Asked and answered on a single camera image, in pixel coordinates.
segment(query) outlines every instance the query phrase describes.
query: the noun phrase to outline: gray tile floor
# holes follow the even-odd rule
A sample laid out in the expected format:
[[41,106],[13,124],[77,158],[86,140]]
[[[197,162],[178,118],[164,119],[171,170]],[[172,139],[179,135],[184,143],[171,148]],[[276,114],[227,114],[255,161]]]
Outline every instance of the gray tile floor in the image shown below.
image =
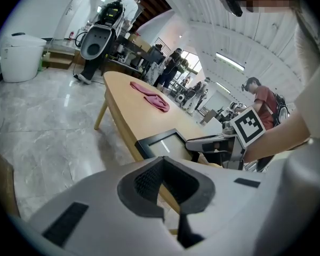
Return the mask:
[[[93,129],[105,86],[85,85],[72,70],[49,68],[27,82],[0,83],[0,153],[14,166],[15,194],[25,220],[80,179],[133,162],[109,110],[100,129]],[[103,82],[99,74],[93,80]],[[161,198],[158,204],[165,208],[165,224],[177,228],[179,216]]]

